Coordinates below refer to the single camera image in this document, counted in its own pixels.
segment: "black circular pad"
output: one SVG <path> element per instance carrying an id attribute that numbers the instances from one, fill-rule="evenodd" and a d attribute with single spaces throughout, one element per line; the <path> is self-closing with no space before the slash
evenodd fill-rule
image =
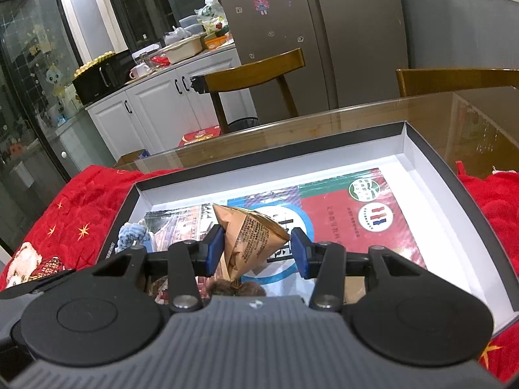
<path id="1" fill-rule="evenodd" d="M 359 300 L 352 313 L 353 329 L 368 347 L 420 367 L 478 358 L 493 323 L 481 301 L 437 278 L 393 277 Z"/>
<path id="2" fill-rule="evenodd" d="M 36 358 L 93 367 L 139 351 L 160 330 L 162 316 L 154 300 L 128 280 L 87 275 L 34 300 L 20 325 Z"/>

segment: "blue knitted toy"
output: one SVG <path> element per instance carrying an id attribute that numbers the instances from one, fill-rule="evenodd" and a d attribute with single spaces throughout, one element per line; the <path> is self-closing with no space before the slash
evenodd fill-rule
<path id="1" fill-rule="evenodd" d="M 119 241 L 117 242 L 115 253 L 120 253 L 130 248 L 134 242 L 146 247 L 148 253 L 153 251 L 151 236 L 146 227 L 138 223 L 127 222 L 119 230 Z"/>

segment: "green logo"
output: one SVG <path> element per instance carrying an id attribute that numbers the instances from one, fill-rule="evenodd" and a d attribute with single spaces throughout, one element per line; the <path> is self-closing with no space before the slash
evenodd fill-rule
<path id="1" fill-rule="evenodd" d="M 359 178 L 350 184 L 348 192 L 359 202 L 371 202 L 380 194 L 380 186 L 370 178 Z"/>

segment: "white mug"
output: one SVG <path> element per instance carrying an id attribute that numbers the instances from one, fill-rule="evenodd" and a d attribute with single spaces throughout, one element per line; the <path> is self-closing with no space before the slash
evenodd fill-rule
<path id="1" fill-rule="evenodd" d="M 148 64 L 141 63 L 138 66 L 135 66 L 135 67 L 133 67 L 133 69 L 130 70 L 130 78 L 136 79 L 137 77 L 145 75 L 150 70 L 151 69 L 149 68 Z"/>

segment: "red blanket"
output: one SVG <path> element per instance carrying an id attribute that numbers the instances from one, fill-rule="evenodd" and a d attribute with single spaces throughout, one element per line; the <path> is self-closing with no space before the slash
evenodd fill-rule
<path id="1" fill-rule="evenodd" d="M 167 172 L 172 171 L 142 174 L 93 165 L 75 176 L 25 237 L 24 241 L 37 252 L 33 257 L 41 261 L 31 276 L 44 276 L 63 267 L 82 269 L 95 265 L 131 186 Z M 6 265 L 0 275 L 0 291 L 7 285 L 9 266 Z"/>
<path id="2" fill-rule="evenodd" d="M 458 178 L 489 220 L 516 274 L 519 274 L 519 174 L 498 172 L 481 180 L 465 174 L 458 162 Z M 519 323 L 492 340 L 479 362 L 503 382 L 519 371 Z"/>

